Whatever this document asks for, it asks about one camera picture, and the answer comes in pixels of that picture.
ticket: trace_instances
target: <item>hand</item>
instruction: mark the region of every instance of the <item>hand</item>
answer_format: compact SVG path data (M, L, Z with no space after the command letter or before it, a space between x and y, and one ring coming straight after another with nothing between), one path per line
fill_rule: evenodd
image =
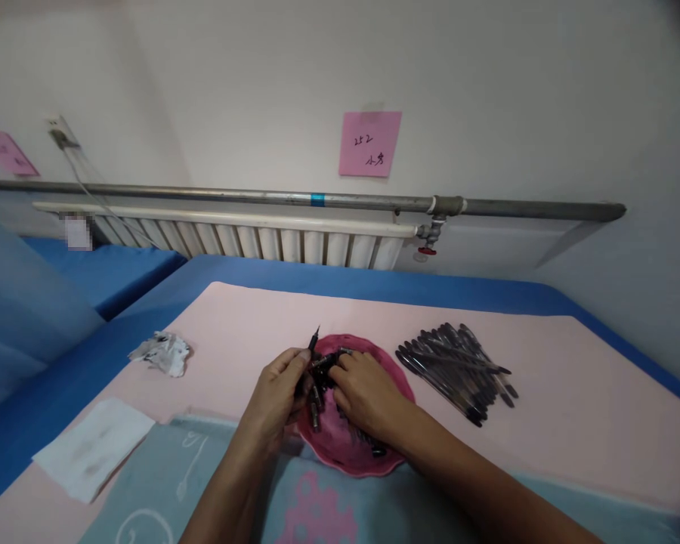
M249 434L260 447L270 450L279 447L285 425L297 421L312 387L312 378L305 373L309 360L309 350L290 348L263 368L240 420L238 434ZM301 395L295 398L295 386L301 379Z
M365 432L388 444L402 431L406 414L415 405L406 399L371 354L353 351L340 356L329 371L336 387L335 402Z

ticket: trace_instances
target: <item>pile of pens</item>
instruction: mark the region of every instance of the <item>pile of pens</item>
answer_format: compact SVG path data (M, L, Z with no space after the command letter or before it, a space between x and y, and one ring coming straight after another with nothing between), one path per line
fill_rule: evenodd
M321 356L315 352L315 344L317 343L317 335L319 333L320 327L317 327L317 330L312 335L310 340L310 345L308 345L308 349L312 354L310 366L308 367L308 373L312 378L313 384L308 395L308 406L310 410L310 422L312 424L313 433L319 433L322 431L322 427L320 426L320 414L325 411L325 393L328 389L335 387L335 382L332 380L332 378L330 378L328 372L334 365L338 363L338 359L341 355L350 355L353 352L348 348L339 348L334 353ZM347 421L348 417L342 411L340 406L335 406L338 410L338 414L340 415L340 419ZM366 432L361 431L350 422L348 422L348 430L350 431L353 444L355 443L355 439L365 442L370 446L370 451L373 457L383 457L387 453L386 449L381 444L377 443Z
M506 378L511 372L491 360L463 323L458 329L444 323L430 332L422 330L415 340L399 345L395 354L477 427L488 419L488 406L496 395L510 408L511 397L519 398Z

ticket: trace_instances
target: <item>pink sticky note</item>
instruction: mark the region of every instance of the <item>pink sticky note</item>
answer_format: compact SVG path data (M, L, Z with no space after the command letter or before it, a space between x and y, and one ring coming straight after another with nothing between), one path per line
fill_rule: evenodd
M347 112L342 121L340 175L387 178L401 112Z
M39 175L7 132L0 132L0 166L15 175Z

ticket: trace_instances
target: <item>electrical cord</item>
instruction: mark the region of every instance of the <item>electrical cord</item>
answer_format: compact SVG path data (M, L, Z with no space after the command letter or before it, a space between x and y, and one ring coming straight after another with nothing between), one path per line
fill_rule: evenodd
M73 164L73 160L70 158L70 153L68 153L68 149L79 149L79 146L75 144L70 144L67 143L67 139L62 140L60 143L58 141L58 138L56 138L55 134L51 134L53 136L53 139L56 140L56 144L60 148L61 151L63 151L63 155L66 157L66 161L68 161L68 164L70 165L70 169L73 171L73 177L76 179L76 182L78 185L81 186L81 189L83 189L83 192L86 193L93 201L98 204L101 208L103 208L106 212L110 213L117 221L119 221L124 227L128 228L129 230L132 230L134 233L136 233L138 236L146 240L149 244L151 244L153 247L156 249L161 249L151 238L146 236L144 233L142 233L140 230L138 230L135 227L132 227L130 224L126 223L123 219L121 219L118 215L116 215L111 208L103 204L96 196L91 193L91 191L88 190L88 188L83 184L81 181L81 177L78 173L78 169L76 168L76 165Z

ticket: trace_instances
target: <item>crumpled tissue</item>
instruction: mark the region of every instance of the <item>crumpled tissue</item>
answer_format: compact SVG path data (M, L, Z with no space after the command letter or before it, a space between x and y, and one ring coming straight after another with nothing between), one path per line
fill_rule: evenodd
M152 338L134 349L128 358L133 363L136 360L148 361L172 378L180 378L187 368L189 345L173 332L156 331Z

